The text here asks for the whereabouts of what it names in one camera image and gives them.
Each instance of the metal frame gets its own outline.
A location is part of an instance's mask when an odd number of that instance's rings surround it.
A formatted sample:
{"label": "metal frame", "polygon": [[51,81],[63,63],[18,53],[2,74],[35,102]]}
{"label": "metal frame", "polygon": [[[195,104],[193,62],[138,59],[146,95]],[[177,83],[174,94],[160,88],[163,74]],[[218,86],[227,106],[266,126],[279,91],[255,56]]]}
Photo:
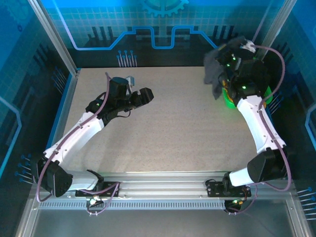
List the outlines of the metal frame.
{"label": "metal frame", "polygon": [[[226,172],[128,172],[103,173],[107,181],[119,181],[119,196],[110,205],[112,210],[137,209],[223,209],[224,200],[234,198],[207,197],[205,181],[207,179],[222,180]],[[276,180],[273,185],[286,186],[287,180]],[[84,210],[86,198],[75,197],[75,192],[67,192],[64,196],[51,197],[47,203],[37,203],[35,200],[36,186],[33,185],[25,207],[16,237],[31,236],[35,227],[38,210],[58,209]],[[42,191],[41,196],[48,195]],[[289,221],[297,237],[311,237],[301,204],[296,194],[294,184],[287,192],[278,192],[265,185],[258,185],[258,200],[284,200],[288,207]],[[158,206],[155,203],[167,203]]]}
{"label": "metal frame", "polygon": [[43,4],[37,0],[28,0],[29,4],[31,5],[32,9],[35,12],[35,15],[38,17],[40,23],[44,27],[48,37],[54,44],[58,54],[60,55],[61,59],[64,61],[68,71],[73,75],[76,76],[77,74],[77,67],[70,56],[63,40],[61,39],[58,31],[56,30],[53,22],[51,21],[45,7]]}
{"label": "metal frame", "polygon": [[[267,47],[270,47],[272,45],[272,43],[280,33],[280,30],[284,25],[285,21],[287,20],[289,14],[291,13],[296,1],[297,0],[284,0],[281,9],[277,13],[261,45]],[[257,52],[257,58],[263,60],[267,52],[268,51],[265,49],[259,49]]]}

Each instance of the glass enclosure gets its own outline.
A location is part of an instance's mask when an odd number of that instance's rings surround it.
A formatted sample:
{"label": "glass enclosure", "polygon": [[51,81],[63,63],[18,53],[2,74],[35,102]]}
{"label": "glass enclosure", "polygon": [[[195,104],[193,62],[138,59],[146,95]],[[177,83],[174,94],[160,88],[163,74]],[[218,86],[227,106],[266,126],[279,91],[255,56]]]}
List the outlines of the glass enclosure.
{"label": "glass enclosure", "polygon": [[15,234],[69,72],[29,3],[0,4],[0,236]]}
{"label": "glass enclosure", "polygon": [[42,2],[79,68],[201,66],[204,54],[214,46],[238,35],[253,39],[259,25],[255,42],[262,42],[283,4],[282,0]]}

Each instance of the work surface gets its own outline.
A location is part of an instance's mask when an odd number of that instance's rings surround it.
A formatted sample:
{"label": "work surface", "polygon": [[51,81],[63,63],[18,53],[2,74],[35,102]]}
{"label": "work surface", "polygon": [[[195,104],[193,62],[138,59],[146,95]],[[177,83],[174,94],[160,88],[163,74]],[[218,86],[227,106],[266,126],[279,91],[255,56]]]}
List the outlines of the work surface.
{"label": "work surface", "polygon": [[245,120],[223,97],[214,100],[212,87],[203,84],[203,67],[82,69],[65,132],[106,90],[105,72],[135,77],[133,90],[148,87],[155,98],[129,118],[112,120],[76,154],[69,170],[226,171],[244,168],[256,156]]}

